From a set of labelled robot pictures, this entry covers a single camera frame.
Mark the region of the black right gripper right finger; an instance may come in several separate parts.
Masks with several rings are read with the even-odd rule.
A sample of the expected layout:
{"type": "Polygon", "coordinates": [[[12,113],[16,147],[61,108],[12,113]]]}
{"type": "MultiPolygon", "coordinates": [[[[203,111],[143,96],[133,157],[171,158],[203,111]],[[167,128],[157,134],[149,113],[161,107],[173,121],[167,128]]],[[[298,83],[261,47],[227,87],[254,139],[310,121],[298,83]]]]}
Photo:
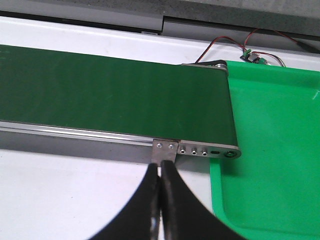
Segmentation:
{"type": "Polygon", "coordinates": [[[172,161],[161,162],[160,206],[166,240],[243,240],[193,194],[172,161]]]}

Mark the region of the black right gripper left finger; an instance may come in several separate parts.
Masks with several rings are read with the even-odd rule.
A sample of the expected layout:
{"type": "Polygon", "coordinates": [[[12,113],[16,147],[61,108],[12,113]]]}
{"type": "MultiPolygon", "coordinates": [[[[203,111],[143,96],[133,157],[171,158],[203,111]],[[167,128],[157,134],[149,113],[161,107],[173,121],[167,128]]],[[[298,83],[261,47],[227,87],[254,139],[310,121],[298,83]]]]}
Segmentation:
{"type": "Polygon", "coordinates": [[[138,188],[121,211],[92,240],[157,240],[160,178],[158,165],[148,165],[138,188]]]}

